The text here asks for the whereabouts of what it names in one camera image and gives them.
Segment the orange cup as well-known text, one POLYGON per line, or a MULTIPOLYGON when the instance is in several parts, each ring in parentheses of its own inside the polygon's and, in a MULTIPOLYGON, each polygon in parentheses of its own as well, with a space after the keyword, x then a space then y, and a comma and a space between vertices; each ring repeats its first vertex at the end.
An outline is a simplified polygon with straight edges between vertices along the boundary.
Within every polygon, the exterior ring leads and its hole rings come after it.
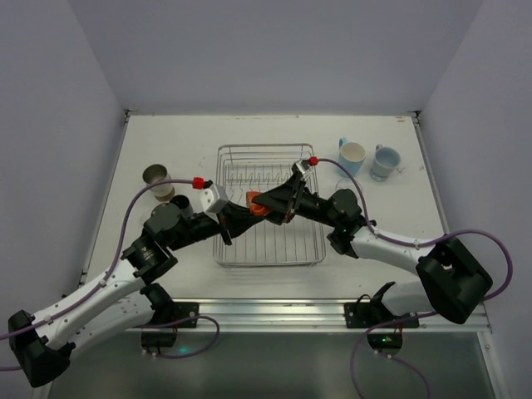
POLYGON ((259 191, 248 191, 246 193, 246 206, 249 208, 249 212, 253 216, 265 216, 270 212, 267 207, 257 204, 254 199, 261 195, 259 191))

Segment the dark blue cup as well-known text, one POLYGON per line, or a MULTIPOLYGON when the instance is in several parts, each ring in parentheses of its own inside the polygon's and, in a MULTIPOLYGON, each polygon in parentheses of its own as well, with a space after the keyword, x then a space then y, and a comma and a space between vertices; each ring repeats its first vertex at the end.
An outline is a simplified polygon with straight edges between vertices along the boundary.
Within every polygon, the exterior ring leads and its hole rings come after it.
POLYGON ((170 202, 180 210, 184 218, 188 219, 193 215, 194 210, 192 204, 186 195, 175 195, 170 202))

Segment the light blue faceted mug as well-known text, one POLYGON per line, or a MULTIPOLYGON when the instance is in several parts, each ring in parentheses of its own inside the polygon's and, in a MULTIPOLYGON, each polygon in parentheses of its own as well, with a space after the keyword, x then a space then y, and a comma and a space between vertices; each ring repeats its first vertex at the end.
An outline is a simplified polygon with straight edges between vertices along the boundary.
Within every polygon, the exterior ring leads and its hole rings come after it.
POLYGON ((364 147, 343 137, 338 142, 338 150, 338 163, 352 175, 356 175, 366 159, 364 147))

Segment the cream brown cup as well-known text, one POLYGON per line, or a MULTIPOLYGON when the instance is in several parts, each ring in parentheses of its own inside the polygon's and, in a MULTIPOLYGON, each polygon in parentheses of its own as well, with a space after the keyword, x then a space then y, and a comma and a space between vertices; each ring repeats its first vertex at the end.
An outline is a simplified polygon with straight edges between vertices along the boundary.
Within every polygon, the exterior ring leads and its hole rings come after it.
POLYGON ((145 168, 142 173, 142 179, 147 185, 154 184, 157 181, 168 180, 169 172, 164 165, 153 164, 145 168))
POLYGON ((150 192, 160 202, 168 202, 175 196, 175 187, 171 183, 156 181, 148 184, 150 192))

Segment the pale blue white cup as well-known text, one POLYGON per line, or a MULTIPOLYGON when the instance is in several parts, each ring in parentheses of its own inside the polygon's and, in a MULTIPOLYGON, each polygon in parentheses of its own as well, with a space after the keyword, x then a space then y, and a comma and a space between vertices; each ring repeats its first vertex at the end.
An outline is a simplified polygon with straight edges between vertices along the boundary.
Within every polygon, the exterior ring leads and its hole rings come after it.
POLYGON ((369 171, 370 177, 377 182, 386 181, 400 164, 401 156, 395 149, 384 145, 377 145, 369 171))

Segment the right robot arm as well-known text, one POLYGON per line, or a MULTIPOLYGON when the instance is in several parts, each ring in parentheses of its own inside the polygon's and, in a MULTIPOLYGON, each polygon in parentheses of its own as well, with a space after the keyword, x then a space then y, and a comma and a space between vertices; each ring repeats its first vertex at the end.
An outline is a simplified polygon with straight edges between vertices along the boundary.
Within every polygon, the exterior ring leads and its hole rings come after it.
POLYGON ((363 314, 374 324, 430 312, 463 324, 493 285, 491 276, 457 238, 431 244, 400 235, 390 240, 378 237, 350 189, 323 199, 289 179, 249 200, 279 224, 300 216, 332 227, 328 241, 338 254, 376 260, 415 275, 410 283, 385 283, 371 297, 370 308, 363 314))

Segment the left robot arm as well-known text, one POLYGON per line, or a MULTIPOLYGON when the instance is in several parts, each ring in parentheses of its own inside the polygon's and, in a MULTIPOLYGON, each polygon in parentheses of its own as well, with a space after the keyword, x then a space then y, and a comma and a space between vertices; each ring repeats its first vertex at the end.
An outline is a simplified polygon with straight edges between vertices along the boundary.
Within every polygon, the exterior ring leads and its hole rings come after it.
POLYGON ((263 221, 228 202, 212 217, 187 215, 175 204, 156 207, 140 237, 119 249, 111 266, 73 293, 35 313, 20 310, 4 335, 31 387, 57 379, 74 354, 128 328, 170 322, 172 300, 156 282, 173 268, 177 249, 221 235, 231 241, 263 221))

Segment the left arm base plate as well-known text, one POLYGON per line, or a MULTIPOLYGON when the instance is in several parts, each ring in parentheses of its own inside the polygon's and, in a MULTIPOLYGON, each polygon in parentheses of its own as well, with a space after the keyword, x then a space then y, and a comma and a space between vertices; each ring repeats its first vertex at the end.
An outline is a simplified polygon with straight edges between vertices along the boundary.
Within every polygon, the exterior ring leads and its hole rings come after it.
POLYGON ((199 314, 200 304, 197 302, 173 302, 163 318, 165 323, 192 318, 199 314))

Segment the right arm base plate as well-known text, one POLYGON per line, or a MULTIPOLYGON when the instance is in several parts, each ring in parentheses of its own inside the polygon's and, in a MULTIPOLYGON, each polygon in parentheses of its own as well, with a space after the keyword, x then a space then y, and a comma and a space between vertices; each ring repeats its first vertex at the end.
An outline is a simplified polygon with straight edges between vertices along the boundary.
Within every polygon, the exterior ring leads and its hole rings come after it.
POLYGON ((365 329, 381 323, 411 317, 409 313, 401 316, 393 315, 383 305, 381 294, 375 294, 371 298, 367 294, 363 294, 355 302, 344 303, 343 316, 347 328, 365 329))

